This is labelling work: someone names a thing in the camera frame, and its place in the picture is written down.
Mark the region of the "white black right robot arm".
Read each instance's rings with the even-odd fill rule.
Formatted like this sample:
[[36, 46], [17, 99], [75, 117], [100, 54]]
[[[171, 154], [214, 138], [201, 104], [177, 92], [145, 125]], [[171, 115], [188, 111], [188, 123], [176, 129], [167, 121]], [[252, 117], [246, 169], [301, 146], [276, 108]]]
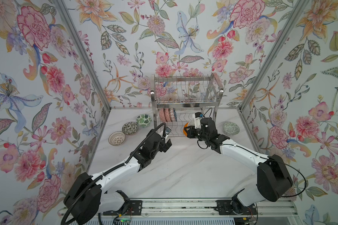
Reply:
[[275, 202], [293, 186], [293, 180], [280, 156], [257, 153], [219, 134], [212, 118], [196, 118], [193, 126], [184, 128], [184, 134], [187, 138], [203, 141], [210, 149], [238, 161], [254, 172], [256, 183], [232, 197], [232, 202], [238, 206], [248, 207], [264, 200]]

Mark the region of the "dark floral bowl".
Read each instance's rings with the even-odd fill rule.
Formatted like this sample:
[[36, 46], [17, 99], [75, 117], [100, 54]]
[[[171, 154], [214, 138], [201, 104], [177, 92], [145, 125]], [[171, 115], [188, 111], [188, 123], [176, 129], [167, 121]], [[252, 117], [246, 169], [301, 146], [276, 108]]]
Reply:
[[161, 122], [167, 122], [166, 118], [165, 118], [165, 113], [164, 113], [164, 109], [163, 108], [159, 109], [159, 118], [160, 118]]

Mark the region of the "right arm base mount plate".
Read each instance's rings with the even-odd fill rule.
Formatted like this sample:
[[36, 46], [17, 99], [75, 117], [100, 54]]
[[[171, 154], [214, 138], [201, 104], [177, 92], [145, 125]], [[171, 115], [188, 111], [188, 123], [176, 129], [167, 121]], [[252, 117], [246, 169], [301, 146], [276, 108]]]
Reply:
[[232, 200], [217, 200], [217, 206], [215, 211], [219, 213], [220, 216], [225, 215], [254, 215], [257, 214], [257, 208], [255, 204], [250, 206], [243, 206], [240, 202]]

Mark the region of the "plain white bowl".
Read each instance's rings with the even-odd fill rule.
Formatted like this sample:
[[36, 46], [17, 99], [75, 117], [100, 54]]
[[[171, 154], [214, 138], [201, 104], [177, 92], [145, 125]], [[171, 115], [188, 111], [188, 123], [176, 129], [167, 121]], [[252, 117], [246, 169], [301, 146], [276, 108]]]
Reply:
[[189, 131], [189, 122], [187, 122], [184, 127], [183, 127], [183, 134], [185, 135], [185, 137], [188, 137], [188, 131]]

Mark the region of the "blue geometric pattern bowl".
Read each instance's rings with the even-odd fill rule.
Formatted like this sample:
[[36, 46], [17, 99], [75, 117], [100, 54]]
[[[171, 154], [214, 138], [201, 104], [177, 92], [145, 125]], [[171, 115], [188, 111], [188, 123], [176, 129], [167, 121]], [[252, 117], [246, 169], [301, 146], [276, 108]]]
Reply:
[[174, 108], [169, 109], [170, 119], [172, 122], [177, 122], [177, 114]]

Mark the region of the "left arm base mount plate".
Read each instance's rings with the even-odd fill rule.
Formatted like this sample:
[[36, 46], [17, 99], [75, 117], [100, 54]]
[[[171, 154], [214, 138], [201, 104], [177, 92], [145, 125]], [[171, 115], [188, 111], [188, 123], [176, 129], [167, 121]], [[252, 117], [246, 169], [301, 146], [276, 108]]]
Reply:
[[102, 213], [103, 216], [140, 216], [143, 208], [142, 200], [128, 200], [125, 201], [124, 205], [117, 211], [107, 211]]

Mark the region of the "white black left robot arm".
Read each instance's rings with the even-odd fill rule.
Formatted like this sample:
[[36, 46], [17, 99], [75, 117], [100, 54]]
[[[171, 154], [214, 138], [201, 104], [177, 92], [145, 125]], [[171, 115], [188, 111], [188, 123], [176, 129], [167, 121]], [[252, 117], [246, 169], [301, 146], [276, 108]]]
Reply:
[[77, 222], [83, 225], [98, 213], [124, 212], [129, 198], [123, 191], [107, 191], [120, 180], [134, 175], [149, 166], [157, 153], [166, 152], [171, 146], [169, 131], [158, 134], [152, 129], [139, 146], [122, 163], [93, 175], [79, 175], [64, 199], [67, 211], [61, 224]]

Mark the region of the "dark patterned bowl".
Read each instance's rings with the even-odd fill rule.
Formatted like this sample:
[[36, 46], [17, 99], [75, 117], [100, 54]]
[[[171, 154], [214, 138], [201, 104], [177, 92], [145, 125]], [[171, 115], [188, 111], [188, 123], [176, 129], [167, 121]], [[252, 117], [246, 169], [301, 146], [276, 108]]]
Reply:
[[165, 116], [166, 122], [171, 122], [170, 112], [168, 108], [164, 109], [164, 116]]

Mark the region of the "pale green patterned bowl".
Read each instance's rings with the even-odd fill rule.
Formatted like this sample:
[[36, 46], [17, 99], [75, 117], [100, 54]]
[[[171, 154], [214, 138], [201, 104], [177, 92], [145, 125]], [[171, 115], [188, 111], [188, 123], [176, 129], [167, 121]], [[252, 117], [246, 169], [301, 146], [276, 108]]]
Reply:
[[240, 127], [236, 123], [225, 122], [223, 124], [223, 131], [228, 136], [234, 136], [240, 132]]

